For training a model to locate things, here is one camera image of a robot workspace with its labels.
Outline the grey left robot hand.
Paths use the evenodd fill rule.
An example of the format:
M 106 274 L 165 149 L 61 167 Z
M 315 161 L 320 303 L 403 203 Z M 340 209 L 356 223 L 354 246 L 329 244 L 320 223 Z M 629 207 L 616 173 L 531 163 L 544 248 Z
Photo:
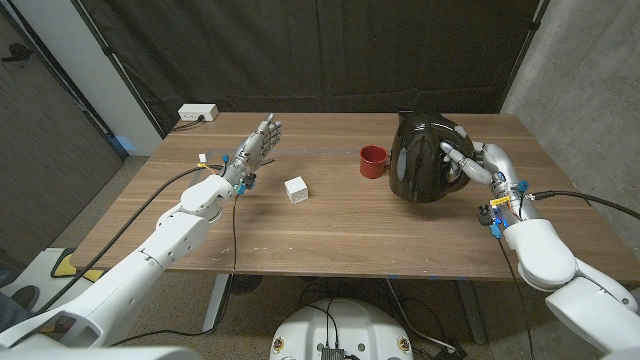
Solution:
M 274 113 L 269 113 L 258 128 L 237 147 L 222 177 L 232 186 L 239 185 L 243 178 L 264 164 L 265 158 L 280 142 L 281 137 L 282 124 L 275 120 Z

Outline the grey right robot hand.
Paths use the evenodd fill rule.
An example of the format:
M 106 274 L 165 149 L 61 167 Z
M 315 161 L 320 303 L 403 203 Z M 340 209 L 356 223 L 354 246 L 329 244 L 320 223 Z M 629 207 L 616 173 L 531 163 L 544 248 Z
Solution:
M 489 185 L 494 195 L 499 192 L 496 187 L 505 183 L 509 188 L 516 186 L 520 178 L 506 152 L 496 144 L 471 141 L 473 152 L 464 155 L 449 142 L 442 141 L 440 148 L 444 151 L 445 162 L 450 162 L 454 171 L 462 171 L 471 180 Z

